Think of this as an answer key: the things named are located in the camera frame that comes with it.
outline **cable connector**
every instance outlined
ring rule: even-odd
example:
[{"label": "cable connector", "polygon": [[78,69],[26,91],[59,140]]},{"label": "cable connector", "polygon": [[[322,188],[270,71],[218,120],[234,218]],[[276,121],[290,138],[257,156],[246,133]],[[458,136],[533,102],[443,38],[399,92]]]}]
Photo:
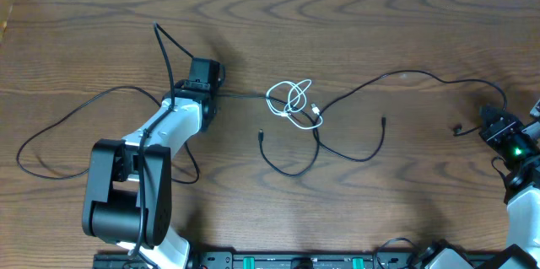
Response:
[{"label": "cable connector", "polygon": [[315,104],[311,104],[311,110],[313,111],[313,113],[319,115],[321,113],[321,111],[319,110],[319,108],[317,108],[317,105]]}]

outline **coiled white cable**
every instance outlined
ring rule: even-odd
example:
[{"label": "coiled white cable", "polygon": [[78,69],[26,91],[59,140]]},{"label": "coiled white cable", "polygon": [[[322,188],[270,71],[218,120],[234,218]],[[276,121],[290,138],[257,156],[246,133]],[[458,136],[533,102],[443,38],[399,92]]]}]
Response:
[{"label": "coiled white cable", "polygon": [[[283,107],[282,110],[278,110],[276,107],[273,106],[272,101],[269,99],[270,94],[272,91],[283,85],[287,84],[290,86],[289,95],[287,96],[287,104]],[[307,97],[305,96],[305,91],[311,86],[311,79],[304,79],[298,83],[293,83],[291,81],[282,81],[281,83],[274,84],[270,89],[267,91],[267,104],[270,111],[276,115],[276,116],[282,116],[287,117],[290,122],[292,122],[295,126],[302,130],[311,130],[315,129],[322,125],[323,120],[322,116],[319,114],[319,108],[315,104],[311,104],[311,110],[313,113],[317,114],[319,117],[319,123],[317,123],[314,126],[301,126],[291,117],[294,113],[298,113],[302,111],[305,106],[307,105]]]}]

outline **wooden table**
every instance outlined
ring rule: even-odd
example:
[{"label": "wooden table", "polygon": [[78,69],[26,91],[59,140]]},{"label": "wooden table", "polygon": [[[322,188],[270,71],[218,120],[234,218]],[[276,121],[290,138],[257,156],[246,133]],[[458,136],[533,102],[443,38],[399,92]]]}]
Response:
[{"label": "wooden table", "polygon": [[[494,81],[509,111],[527,119],[540,97],[538,7],[540,0],[16,0],[0,45],[0,266],[90,267],[94,253],[115,249],[83,234],[86,177],[39,180],[14,158],[26,138],[100,91],[131,84],[161,97],[168,83],[154,20],[197,56],[227,65],[223,92],[263,93],[311,78],[309,99],[323,106],[382,73],[414,68]],[[188,59],[167,46],[175,78],[185,78]],[[264,163],[257,131],[287,171],[310,160],[311,133],[271,115],[263,100],[219,100],[208,132],[190,140],[202,179],[173,185],[172,225],[195,246],[237,250],[372,250],[397,236],[500,250],[508,219],[489,164],[494,152],[476,134],[451,135],[458,122],[477,125],[487,103],[499,105],[500,96],[480,83],[386,78],[333,106],[321,128],[329,146],[366,156],[385,115],[381,152],[362,164],[321,151],[312,171],[289,179]],[[123,137],[155,110],[141,94],[110,94],[32,142],[22,162],[40,173],[84,170],[98,139]],[[175,165],[173,176],[193,176],[184,151]]]}]

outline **white cable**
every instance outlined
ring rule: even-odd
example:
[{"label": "white cable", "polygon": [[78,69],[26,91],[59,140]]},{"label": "white cable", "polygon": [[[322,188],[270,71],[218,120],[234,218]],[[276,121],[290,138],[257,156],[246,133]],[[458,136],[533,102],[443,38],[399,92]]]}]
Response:
[{"label": "white cable", "polygon": [[[307,85],[304,88],[301,88],[300,86],[304,83],[307,83]],[[282,110],[278,110],[275,106],[273,106],[272,101],[269,99],[270,93],[272,91],[283,85],[287,84],[290,86],[289,95],[287,96],[287,104],[283,107]],[[307,97],[305,96],[305,91],[311,86],[311,79],[304,79],[299,83],[293,83],[291,81],[282,81],[281,83],[274,84],[270,89],[267,91],[267,105],[270,111],[276,115],[276,116],[282,116],[287,117],[290,122],[292,122],[295,126],[302,130],[311,130],[315,129],[322,125],[323,120],[322,116],[320,115],[319,108],[315,104],[311,104],[311,110],[313,113],[317,114],[318,118],[321,120],[318,124],[314,126],[301,126],[291,117],[292,114],[298,113],[302,111],[305,108],[305,105],[307,105]]]}]

